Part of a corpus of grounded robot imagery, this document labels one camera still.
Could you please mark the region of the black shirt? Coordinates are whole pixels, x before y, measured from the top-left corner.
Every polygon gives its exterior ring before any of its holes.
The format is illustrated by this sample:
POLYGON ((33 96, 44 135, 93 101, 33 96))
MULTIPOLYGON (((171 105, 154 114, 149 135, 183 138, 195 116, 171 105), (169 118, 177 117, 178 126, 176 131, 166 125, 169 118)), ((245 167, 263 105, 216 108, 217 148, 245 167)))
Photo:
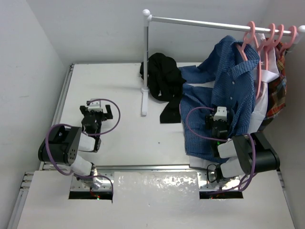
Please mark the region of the black shirt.
POLYGON ((168 104, 160 114, 161 124, 181 122, 179 105, 183 97, 181 70, 176 61, 163 53, 155 53, 148 59, 148 88, 152 97, 168 104))

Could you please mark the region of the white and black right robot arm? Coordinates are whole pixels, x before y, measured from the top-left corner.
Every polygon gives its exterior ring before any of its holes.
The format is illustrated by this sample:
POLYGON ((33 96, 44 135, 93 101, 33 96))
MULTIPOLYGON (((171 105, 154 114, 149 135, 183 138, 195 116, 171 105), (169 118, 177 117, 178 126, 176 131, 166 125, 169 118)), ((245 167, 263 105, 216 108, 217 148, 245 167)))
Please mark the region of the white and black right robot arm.
POLYGON ((225 117, 205 117, 206 129, 211 130, 212 154, 226 162, 214 165, 214 171, 207 174, 209 182, 242 176, 255 175, 271 170, 278 170, 280 158, 261 132, 250 135, 235 135, 228 138, 229 124, 225 117))

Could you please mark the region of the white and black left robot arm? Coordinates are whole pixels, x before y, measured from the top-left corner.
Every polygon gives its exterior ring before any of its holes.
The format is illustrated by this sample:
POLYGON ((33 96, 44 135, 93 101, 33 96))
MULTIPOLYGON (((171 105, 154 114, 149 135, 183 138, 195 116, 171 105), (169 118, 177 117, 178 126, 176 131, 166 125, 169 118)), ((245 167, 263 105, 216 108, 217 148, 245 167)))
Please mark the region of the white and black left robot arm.
POLYGON ((106 175, 99 175, 96 165, 85 160, 78 152, 96 153, 100 149, 102 122, 113 119, 111 106, 105 106, 106 112, 98 103, 93 105, 80 106, 83 115, 81 127, 58 124, 49 130, 45 140, 38 150, 38 158, 41 162, 51 163, 59 168, 58 165, 68 166, 69 172, 60 171, 69 176, 73 174, 76 180, 84 186, 98 190, 109 181, 106 175))

